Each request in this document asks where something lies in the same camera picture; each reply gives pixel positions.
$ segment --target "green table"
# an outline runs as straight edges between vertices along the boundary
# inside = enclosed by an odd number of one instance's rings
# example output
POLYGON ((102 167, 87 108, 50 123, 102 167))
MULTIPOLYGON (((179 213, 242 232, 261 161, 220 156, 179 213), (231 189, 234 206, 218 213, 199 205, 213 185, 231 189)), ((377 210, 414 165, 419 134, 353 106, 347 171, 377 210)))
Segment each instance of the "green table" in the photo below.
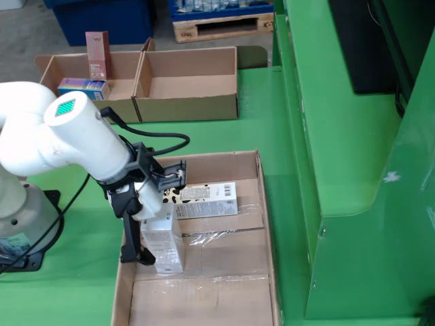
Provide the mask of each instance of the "green table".
MULTIPOLYGON (((177 154, 258 148, 266 181, 279 300, 284 325, 416 325, 410 319, 304 321, 310 284, 305 227, 295 175, 280 67, 239 71, 240 120, 136 125, 148 131, 188 133, 191 144, 177 154)), ((169 141, 119 131, 155 148, 169 141)), ((32 177, 42 189, 59 189, 60 206, 74 195, 85 171, 76 166, 32 177)), ((0 276, 2 325, 109 325, 122 222, 100 187, 90 181, 67 213, 64 232, 47 252, 40 271, 0 276)))

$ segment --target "green metal cabinet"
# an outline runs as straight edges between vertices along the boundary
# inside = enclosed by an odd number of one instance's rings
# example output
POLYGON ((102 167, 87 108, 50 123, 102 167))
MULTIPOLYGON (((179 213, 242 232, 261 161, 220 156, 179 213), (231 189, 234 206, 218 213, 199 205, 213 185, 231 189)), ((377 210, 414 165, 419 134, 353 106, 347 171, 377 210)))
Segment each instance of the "green metal cabinet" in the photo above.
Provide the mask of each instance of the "green metal cabinet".
POLYGON ((306 319, 414 316, 435 294, 435 36, 404 119, 353 93, 326 0, 275 2, 311 283, 306 319))

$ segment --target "white sticker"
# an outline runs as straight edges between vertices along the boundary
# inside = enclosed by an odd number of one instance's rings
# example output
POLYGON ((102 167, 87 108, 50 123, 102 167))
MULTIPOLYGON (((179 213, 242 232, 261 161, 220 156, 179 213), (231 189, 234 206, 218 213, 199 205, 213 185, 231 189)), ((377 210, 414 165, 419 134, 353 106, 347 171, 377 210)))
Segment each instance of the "white sticker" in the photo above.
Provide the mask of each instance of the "white sticker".
POLYGON ((181 200, 192 200, 192 199, 204 199, 210 198, 210 187, 195 187, 195 188, 184 188, 181 191, 181 200))
POLYGON ((24 253, 30 248, 30 242, 24 233, 19 233, 15 236, 0 238, 0 248, 6 253, 24 253))

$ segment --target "wooden pallet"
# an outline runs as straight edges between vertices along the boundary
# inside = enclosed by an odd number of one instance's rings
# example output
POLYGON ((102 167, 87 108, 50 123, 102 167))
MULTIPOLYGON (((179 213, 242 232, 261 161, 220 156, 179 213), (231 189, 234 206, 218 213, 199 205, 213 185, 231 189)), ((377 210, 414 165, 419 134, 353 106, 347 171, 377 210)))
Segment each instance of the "wooden pallet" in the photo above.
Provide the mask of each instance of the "wooden pallet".
POLYGON ((223 39, 273 31, 273 13, 173 22, 178 43, 223 39))

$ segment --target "cardboard flap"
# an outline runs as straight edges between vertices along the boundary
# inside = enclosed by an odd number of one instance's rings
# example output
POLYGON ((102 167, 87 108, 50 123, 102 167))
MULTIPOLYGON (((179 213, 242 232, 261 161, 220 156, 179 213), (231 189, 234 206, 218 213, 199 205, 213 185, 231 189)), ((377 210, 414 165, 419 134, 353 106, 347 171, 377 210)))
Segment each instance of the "cardboard flap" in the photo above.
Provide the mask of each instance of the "cardboard flap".
POLYGON ((212 232, 183 237, 183 274, 157 274, 154 266, 137 264, 136 279, 225 277, 268 273, 264 230, 212 232))
POLYGON ((273 326, 268 276, 136 282, 130 326, 273 326))
MULTIPOLYGON (((125 236, 122 237, 122 244, 125 244, 125 236)), ((135 282, 136 264, 119 264, 116 278, 115 297, 112 309, 112 326, 128 326, 131 309, 131 293, 135 282)))
POLYGON ((255 151, 234 151, 231 153, 194 154, 158 158, 162 165, 178 160, 187 162, 187 184, 222 182, 257 178, 255 151))
POLYGON ((234 75, 234 46, 147 52, 154 77, 234 75))

